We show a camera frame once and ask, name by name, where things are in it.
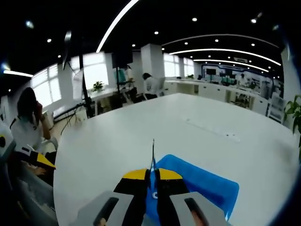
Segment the person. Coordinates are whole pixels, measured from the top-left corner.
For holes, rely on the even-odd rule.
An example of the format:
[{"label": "person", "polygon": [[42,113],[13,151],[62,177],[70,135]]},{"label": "person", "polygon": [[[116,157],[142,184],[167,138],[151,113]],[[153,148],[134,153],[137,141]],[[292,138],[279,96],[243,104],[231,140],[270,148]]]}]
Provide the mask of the person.
[{"label": "person", "polygon": [[121,68],[125,72],[126,81],[133,81],[134,78],[133,78],[132,68],[129,65],[125,65]]},{"label": "person", "polygon": [[144,79],[144,90],[147,99],[157,98],[158,81],[153,78],[150,74],[144,73],[142,75]]},{"label": "person", "polygon": [[[43,106],[37,101],[32,88],[26,88],[17,103],[18,116],[10,125],[12,135],[16,141],[16,148],[32,147],[41,152],[42,138],[50,139],[50,131],[42,114]],[[46,153],[45,157],[55,163],[56,152]],[[46,170],[25,163],[27,168],[48,184],[53,184],[53,170]]]},{"label": "person", "polygon": [[248,83],[248,80],[245,78],[245,75],[242,73],[242,74],[240,75],[239,80],[238,80],[238,84],[239,84],[240,86],[247,86],[247,83]]}]

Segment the white table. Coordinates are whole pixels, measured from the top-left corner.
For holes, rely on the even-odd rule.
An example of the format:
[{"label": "white table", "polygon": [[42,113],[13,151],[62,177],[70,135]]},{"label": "white table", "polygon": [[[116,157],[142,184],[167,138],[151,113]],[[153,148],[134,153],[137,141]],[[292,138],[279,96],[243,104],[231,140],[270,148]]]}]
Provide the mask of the white table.
[{"label": "white table", "polygon": [[239,184],[235,226],[267,225],[297,175],[299,140],[288,128],[238,106],[173,94],[66,128],[54,173],[59,225],[128,171],[149,167],[153,138],[157,161],[171,153]]},{"label": "white table", "polygon": [[[107,98],[107,97],[111,97],[117,91],[118,91],[117,88],[106,88],[105,90],[102,90],[100,92],[91,92],[90,93],[90,97],[91,97],[92,101],[95,101],[95,116],[98,115],[98,112],[97,112],[97,102],[98,102],[98,100],[103,99],[103,98]],[[126,91],[129,91],[129,88],[125,88],[125,89],[120,88],[120,92],[122,94],[124,94]]]}]

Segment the white shirt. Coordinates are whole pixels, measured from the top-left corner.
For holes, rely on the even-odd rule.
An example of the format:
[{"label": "white shirt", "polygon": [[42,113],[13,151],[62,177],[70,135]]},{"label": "white shirt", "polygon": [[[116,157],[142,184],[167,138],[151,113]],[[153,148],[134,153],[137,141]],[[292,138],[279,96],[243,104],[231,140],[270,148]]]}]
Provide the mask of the white shirt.
[{"label": "white shirt", "polygon": [[33,116],[34,124],[31,124],[25,119],[16,118],[16,121],[11,126],[11,132],[16,141],[16,149],[21,149],[27,145],[31,146],[37,152],[41,152],[41,144],[43,137],[43,129],[41,122],[37,126],[35,117]]},{"label": "white shirt", "polygon": [[144,91],[147,94],[156,94],[158,90],[158,81],[153,78],[149,77],[146,80],[144,80]]},{"label": "white shirt", "polygon": [[248,82],[248,80],[246,79],[246,77],[240,77],[239,78],[239,84],[241,85],[241,86],[246,86],[246,83]]}]

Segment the computer monitor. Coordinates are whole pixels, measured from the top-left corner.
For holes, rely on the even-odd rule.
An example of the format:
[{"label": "computer monitor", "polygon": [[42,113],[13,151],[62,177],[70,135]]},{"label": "computer monitor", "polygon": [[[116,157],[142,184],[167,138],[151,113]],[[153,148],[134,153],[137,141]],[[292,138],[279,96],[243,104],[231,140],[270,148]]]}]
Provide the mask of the computer monitor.
[{"label": "computer monitor", "polygon": [[75,74],[72,80],[73,86],[73,99],[77,101],[82,101],[83,99],[83,69]]},{"label": "computer monitor", "polygon": [[206,73],[209,75],[216,75],[216,69],[206,69]]}]

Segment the green plant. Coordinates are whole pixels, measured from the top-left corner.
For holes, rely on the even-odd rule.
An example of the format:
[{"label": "green plant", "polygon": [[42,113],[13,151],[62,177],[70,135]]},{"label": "green plant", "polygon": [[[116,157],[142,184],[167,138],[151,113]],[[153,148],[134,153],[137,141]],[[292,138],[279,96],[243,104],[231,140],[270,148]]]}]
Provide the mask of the green plant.
[{"label": "green plant", "polygon": [[92,91],[99,91],[102,88],[103,88],[103,82],[97,81],[96,83],[94,83]]},{"label": "green plant", "polygon": [[[293,115],[293,133],[295,133],[296,127],[301,134],[301,105],[297,102],[298,98],[301,95],[296,95],[293,102],[289,101],[286,106],[289,106],[289,109],[284,114],[284,121],[287,119],[287,116]],[[299,140],[299,160],[301,159],[301,136]]]}]

